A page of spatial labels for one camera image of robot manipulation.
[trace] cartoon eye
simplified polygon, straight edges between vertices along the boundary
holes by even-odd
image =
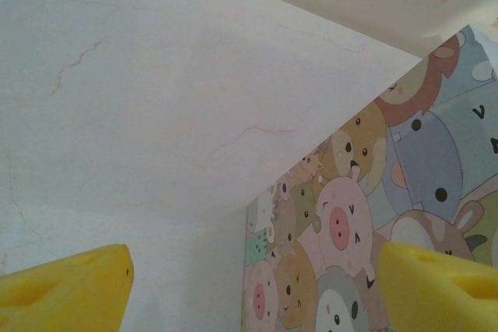
[[[446,192],[444,188],[436,189],[435,195],[436,195],[436,200],[438,200],[439,202],[445,202],[446,199],[448,198],[448,192]]]
[[[353,302],[351,306],[351,317],[355,320],[358,317],[358,302]]]
[[[420,120],[413,120],[412,122],[412,130],[418,131],[422,127],[422,122]]]

